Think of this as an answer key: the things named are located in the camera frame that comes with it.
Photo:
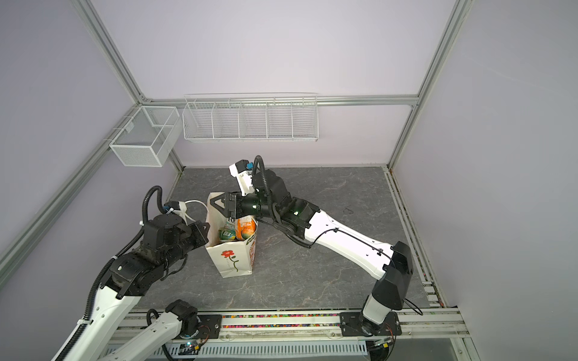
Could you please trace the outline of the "green candy bag back side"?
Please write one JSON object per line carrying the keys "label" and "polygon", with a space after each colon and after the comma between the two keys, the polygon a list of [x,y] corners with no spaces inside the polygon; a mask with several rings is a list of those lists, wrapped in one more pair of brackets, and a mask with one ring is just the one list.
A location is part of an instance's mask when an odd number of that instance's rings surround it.
{"label": "green candy bag back side", "polygon": [[218,239],[221,242],[235,242],[237,240],[235,224],[230,221],[227,221],[218,230]]}

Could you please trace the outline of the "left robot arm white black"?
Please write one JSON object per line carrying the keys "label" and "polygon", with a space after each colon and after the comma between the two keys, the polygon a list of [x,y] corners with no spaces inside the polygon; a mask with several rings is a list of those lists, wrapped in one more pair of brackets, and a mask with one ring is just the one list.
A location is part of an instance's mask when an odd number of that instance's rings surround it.
{"label": "left robot arm white black", "polygon": [[84,314],[55,360],[95,360],[151,286],[172,275],[175,263],[186,263],[191,251],[208,244],[210,225],[187,224],[171,204],[163,204],[162,196],[158,185],[145,194],[140,230],[97,275]]}

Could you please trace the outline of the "orange Fox's fruits candy bag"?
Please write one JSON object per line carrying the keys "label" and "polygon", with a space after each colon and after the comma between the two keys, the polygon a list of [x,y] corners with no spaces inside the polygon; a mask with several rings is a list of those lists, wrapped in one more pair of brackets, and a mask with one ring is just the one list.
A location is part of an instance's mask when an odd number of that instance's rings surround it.
{"label": "orange Fox's fruits candy bag", "polygon": [[245,216],[235,221],[236,239],[245,241],[250,239],[257,230],[257,223],[253,216]]}

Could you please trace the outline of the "white floral paper bag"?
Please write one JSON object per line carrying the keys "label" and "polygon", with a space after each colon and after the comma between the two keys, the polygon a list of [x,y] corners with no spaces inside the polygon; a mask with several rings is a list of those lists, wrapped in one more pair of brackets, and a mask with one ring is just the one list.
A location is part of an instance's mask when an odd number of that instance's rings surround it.
{"label": "white floral paper bag", "polygon": [[257,230],[254,235],[245,241],[221,242],[218,239],[218,230],[227,222],[235,224],[234,219],[223,217],[215,208],[213,208],[209,199],[219,193],[210,193],[206,202],[197,199],[183,201],[189,207],[198,204],[206,209],[206,222],[209,223],[209,242],[206,250],[211,257],[215,267],[221,274],[222,278],[233,278],[245,275],[251,275],[254,269]]}

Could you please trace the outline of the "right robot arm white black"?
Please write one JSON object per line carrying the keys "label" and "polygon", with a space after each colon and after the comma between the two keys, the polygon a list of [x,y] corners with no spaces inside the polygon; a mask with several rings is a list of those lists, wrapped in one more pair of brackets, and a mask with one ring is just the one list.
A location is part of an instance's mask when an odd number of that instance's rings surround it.
{"label": "right robot arm white black", "polygon": [[333,219],[305,199],[292,196],[284,181],[264,165],[263,158],[242,159],[231,165],[239,190],[210,196],[210,212],[228,220],[252,216],[264,221],[293,243],[304,247],[323,246],[351,260],[376,283],[359,313],[342,313],[345,335],[391,337],[401,334],[397,312],[407,303],[406,295],[414,273],[410,247],[391,245],[365,236]]}

